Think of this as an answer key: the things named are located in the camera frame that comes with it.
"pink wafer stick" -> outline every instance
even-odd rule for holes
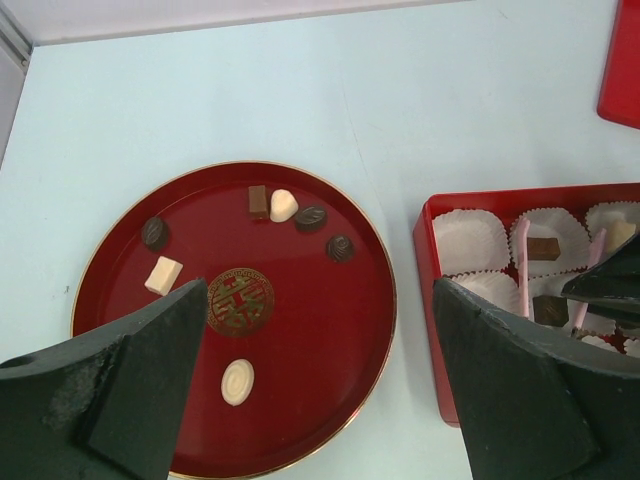
[[[518,245],[518,276],[520,279],[520,314],[529,318],[529,253],[527,252],[527,233],[531,220],[524,217],[516,227]]]
[[[602,253],[604,252],[604,241],[607,236],[607,231],[602,228],[594,237],[593,242],[589,245],[589,262],[587,263],[587,268],[594,267],[598,264],[600,259],[602,258]],[[584,317],[587,315],[587,307],[588,304],[584,302],[580,302],[578,304],[578,308],[576,308],[575,316],[573,317],[573,325],[571,327],[571,336],[575,336],[575,334],[582,328],[582,324],[584,323]]]

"round red tray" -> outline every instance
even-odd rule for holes
[[[303,234],[293,220],[252,220],[252,185],[265,185],[269,193],[290,190],[301,208],[323,206],[327,224]],[[316,451],[363,405],[393,338],[395,285],[374,228],[342,193],[300,170],[240,162],[188,173],[138,202],[102,241],[78,291],[74,336],[158,298],[144,287],[158,254],[140,237],[145,221],[155,215],[171,232],[159,254],[184,265],[174,288],[196,277],[206,279],[210,292],[221,284],[233,290],[234,279],[257,282],[263,300],[258,307],[266,312],[258,323],[269,317],[259,328],[235,332],[242,336],[223,335],[211,327],[210,297],[210,325],[172,474],[254,476]],[[355,246],[347,263],[335,263],[325,253],[327,240],[337,234],[347,235]],[[238,358],[253,364],[255,383],[248,399],[232,407],[222,398],[220,382]]]

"brown chocolate square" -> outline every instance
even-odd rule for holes
[[[557,260],[560,244],[557,238],[527,238],[529,260]]]
[[[264,185],[249,187],[249,215],[254,220],[269,218],[267,188]]]
[[[564,327],[569,321],[567,299],[553,295],[533,297],[533,315],[540,325]]]

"gold rim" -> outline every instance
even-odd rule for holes
[[[255,160],[238,160],[238,161],[235,161],[235,162],[224,162],[224,163],[219,163],[219,164],[215,164],[215,165],[207,165],[206,167],[196,168],[196,169],[191,170],[191,171],[189,171],[187,173],[184,173],[182,175],[174,177],[171,180],[169,180],[167,182],[164,182],[159,187],[156,187],[155,189],[151,190],[149,193],[145,194],[136,203],[134,203],[133,206],[131,206],[126,212],[124,212],[120,216],[120,218],[118,218],[118,220],[115,221],[115,223],[111,226],[111,228],[107,231],[107,233],[105,233],[105,235],[102,237],[102,240],[100,240],[100,243],[98,243],[98,246],[95,248],[95,250],[91,254],[91,257],[89,258],[89,261],[87,262],[87,265],[86,265],[86,267],[84,269],[84,272],[82,272],[82,276],[80,277],[80,282],[78,283],[78,290],[76,291],[76,296],[75,296],[75,298],[73,300],[73,308],[71,310],[71,337],[73,337],[73,325],[74,325],[74,321],[75,321],[76,304],[78,302],[78,296],[80,295],[80,288],[82,287],[82,284],[84,283],[84,277],[87,274],[87,270],[89,269],[89,266],[91,265],[91,262],[93,262],[94,257],[98,253],[98,250],[100,250],[100,247],[102,246],[102,244],[104,243],[106,238],[111,234],[111,232],[116,227],[116,225],[118,225],[120,223],[120,221],[124,217],[126,217],[131,210],[133,210],[136,206],[138,206],[138,204],[140,204],[140,202],[144,201],[145,198],[147,198],[149,195],[153,194],[154,192],[160,190],[165,185],[168,185],[171,182],[174,182],[174,181],[176,181],[176,180],[178,180],[180,178],[186,177],[187,175],[191,175],[192,173],[196,173],[196,172],[199,172],[201,170],[206,170],[206,169],[215,168],[215,167],[221,167],[221,166],[224,166],[224,165],[239,164],[239,163],[246,163],[246,164],[259,163],[259,164],[263,164],[263,165],[275,165],[275,166],[278,166],[278,167],[288,168],[290,170],[295,170],[295,171],[304,173],[306,175],[309,175],[310,177],[315,178],[316,180],[318,180],[318,181],[324,183],[325,185],[328,185],[329,187],[331,187],[334,190],[336,190],[344,198],[346,198],[349,201],[349,203],[351,203],[356,208],[356,210],[358,210],[360,212],[360,214],[367,221],[367,223],[371,227],[371,230],[373,230],[373,233],[375,234],[376,238],[378,239],[378,243],[382,247],[382,251],[384,253],[384,257],[385,257],[385,259],[387,261],[387,266],[389,267],[389,273],[391,274],[391,286],[393,288],[393,319],[392,319],[392,323],[391,323],[391,337],[389,338],[389,343],[387,345],[387,351],[385,352],[384,360],[382,362],[380,370],[378,371],[378,375],[376,376],[376,379],[372,383],[371,388],[369,389],[367,394],[362,399],[362,402],[360,403],[360,405],[353,411],[353,413],[349,416],[349,418],[347,419],[347,421],[345,423],[343,423],[335,432],[333,432],[331,435],[329,435],[324,441],[322,441],[313,450],[310,450],[309,452],[301,455],[300,457],[298,457],[298,458],[296,458],[294,460],[291,460],[290,462],[284,463],[282,465],[278,465],[277,467],[271,468],[269,470],[265,470],[264,472],[258,472],[258,473],[254,473],[254,474],[251,474],[251,475],[248,475],[248,476],[241,476],[241,477],[196,477],[196,476],[193,476],[193,475],[186,475],[186,474],[183,474],[183,473],[169,471],[169,475],[172,475],[172,476],[177,477],[177,478],[186,478],[186,479],[189,479],[189,480],[237,480],[237,479],[256,478],[256,477],[261,477],[263,475],[267,475],[269,473],[277,472],[278,470],[284,470],[286,468],[292,467],[293,465],[297,464],[301,460],[304,460],[305,458],[307,458],[307,457],[313,455],[314,453],[316,453],[317,451],[319,451],[329,441],[331,441],[336,435],[338,435],[345,428],[347,428],[351,424],[351,422],[353,422],[353,420],[360,413],[360,410],[362,410],[364,405],[369,400],[369,397],[371,396],[371,393],[373,392],[373,390],[376,387],[376,385],[378,385],[378,381],[380,380],[380,377],[382,376],[382,373],[386,369],[387,364],[389,362],[389,354],[391,352],[391,345],[393,344],[393,338],[395,337],[395,332],[396,332],[396,318],[397,318],[397,315],[398,315],[398,299],[397,299],[397,292],[396,292],[396,279],[395,279],[395,275],[393,274],[393,266],[391,265],[391,259],[389,258],[389,252],[387,252],[387,247],[385,246],[384,242],[382,241],[382,238],[380,238],[380,234],[378,233],[378,230],[373,225],[373,223],[371,222],[371,220],[369,219],[367,214],[360,208],[360,206],[356,202],[354,202],[349,195],[344,193],[341,189],[339,189],[338,187],[336,187],[332,183],[330,183],[330,182],[326,181],[325,179],[320,178],[319,176],[317,176],[317,175],[315,175],[313,173],[310,173],[310,172],[308,172],[308,171],[306,171],[306,170],[304,170],[302,168],[292,167],[290,165],[283,165],[281,163],[276,163],[276,162],[265,162],[265,161],[255,161]]]

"oval dark chocolate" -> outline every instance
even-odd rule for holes
[[[327,211],[318,206],[303,208],[293,219],[300,232],[315,232],[327,224]]]
[[[353,258],[355,247],[346,235],[335,235],[327,242],[327,255],[334,262],[345,263]]]
[[[142,243],[152,252],[163,249],[169,241],[169,226],[160,217],[151,217],[142,227]]]

